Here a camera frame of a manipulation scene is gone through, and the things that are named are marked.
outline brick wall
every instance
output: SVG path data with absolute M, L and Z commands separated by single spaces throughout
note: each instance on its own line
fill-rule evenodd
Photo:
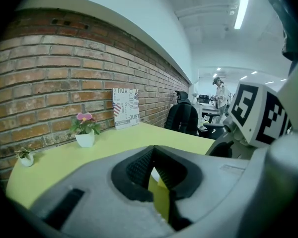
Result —
M 163 58 L 119 28 L 62 10 L 24 10 L 0 42 L 0 180 L 15 150 L 72 141 L 78 112 L 103 130 L 114 126 L 112 88 L 138 88 L 141 121 L 163 126 L 186 80 Z

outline man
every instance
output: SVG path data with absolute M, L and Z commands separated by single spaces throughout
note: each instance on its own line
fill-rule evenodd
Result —
M 228 90 L 227 87 L 224 85 L 224 82 L 220 79 L 220 77 L 216 77 L 213 80 L 213 85 L 214 84 L 217 85 L 217 94 L 215 96 L 215 99 L 218 103 L 218 110 L 220 113 L 220 116 L 218 117 L 216 123 L 220 123 L 227 105 Z

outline poster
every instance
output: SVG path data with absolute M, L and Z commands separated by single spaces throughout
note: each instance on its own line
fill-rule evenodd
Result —
M 113 88 L 113 111 L 116 129 L 138 125 L 138 89 Z

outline ceiling light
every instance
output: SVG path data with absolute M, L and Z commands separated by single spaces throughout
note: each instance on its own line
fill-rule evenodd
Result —
M 235 29 L 240 29 L 240 27 L 242 26 L 244 16 L 246 13 L 246 9 L 247 9 L 247 5 L 248 5 L 248 1 L 249 0 L 240 0 L 240 2 L 239 2 L 237 18 L 236 18 L 236 22 L 235 22 L 235 26 L 234 26 Z

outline pink flower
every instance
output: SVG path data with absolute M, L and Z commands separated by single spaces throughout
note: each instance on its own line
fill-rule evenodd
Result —
M 93 119 L 93 116 L 90 114 L 90 113 L 86 113 L 86 114 L 83 114 L 83 113 L 78 113 L 77 116 L 76 116 L 77 120 L 81 121 L 81 124 L 83 122 L 85 122 L 86 120 L 92 120 L 92 121 L 95 121 Z

